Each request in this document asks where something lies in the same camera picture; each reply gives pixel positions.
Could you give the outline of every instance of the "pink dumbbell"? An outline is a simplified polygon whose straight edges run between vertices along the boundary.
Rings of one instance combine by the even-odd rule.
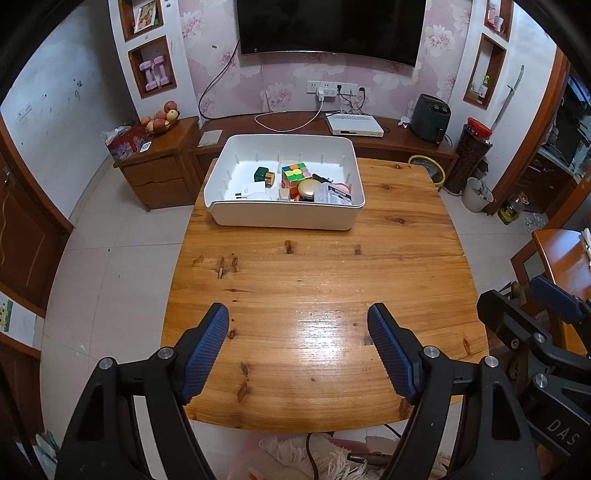
[[[154,80],[152,67],[154,67],[154,62],[152,60],[146,60],[145,62],[139,64],[139,69],[145,73],[146,82],[148,82],[146,84],[146,92],[154,90],[158,86],[158,83]]]
[[[154,67],[158,65],[160,67],[160,85],[166,85],[170,83],[170,79],[166,75],[166,70],[164,70],[164,56],[160,55],[154,59]]]

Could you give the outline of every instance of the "cooking oil bottle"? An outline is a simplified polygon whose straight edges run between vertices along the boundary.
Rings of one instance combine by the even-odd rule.
[[[529,204],[525,193],[514,193],[505,200],[505,203],[503,203],[503,206],[499,208],[496,214],[505,225],[509,225],[511,222],[519,218],[519,214],[523,212],[526,205]]]

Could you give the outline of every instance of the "red lid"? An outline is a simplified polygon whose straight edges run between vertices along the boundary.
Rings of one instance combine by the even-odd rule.
[[[490,137],[492,135],[492,130],[490,128],[488,128],[486,125],[481,124],[478,120],[472,118],[471,116],[468,117],[468,124],[472,126],[474,130],[476,130],[476,132],[483,137]]]

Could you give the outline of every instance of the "wooden table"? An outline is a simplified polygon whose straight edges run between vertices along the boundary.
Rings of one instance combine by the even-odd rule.
[[[558,229],[532,233],[548,279],[571,295],[588,299],[591,298],[591,269],[580,236],[580,232]],[[579,355],[587,355],[587,349],[572,325],[556,319],[553,327],[553,333],[560,336],[556,339],[558,345]]]
[[[470,268],[425,169],[360,159],[359,170],[366,203],[347,232],[220,226],[199,194],[161,344],[215,301],[231,321],[189,418],[323,432],[408,417],[368,334],[379,301],[424,345],[454,359],[487,355]]]

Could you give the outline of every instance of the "sword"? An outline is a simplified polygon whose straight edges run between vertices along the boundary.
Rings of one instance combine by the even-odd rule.
[[[514,87],[512,87],[511,85],[507,85],[510,90],[509,95],[507,95],[507,98],[505,99],[505,103],[503,103],[503,107],[501,108],[499,115],[497,115],[497,117],[496,117],[495,123],[492,124],[491,130],[494,130],[496,128],[496,126],[499,124],[499,122],[501,121],[501,119],[503,118],[503,115],[505,114],[507,107],[511,103],[511,100],[513,99],[513,97],[515,96],[515,91],[517,90],[517,87],[521,83],[521,79],[523,78],[523,71],[524,70],[525,70],[525,65],[522,65],[521,71],[519,73],[519,77],[517,78],[517,81],[515,82]]]

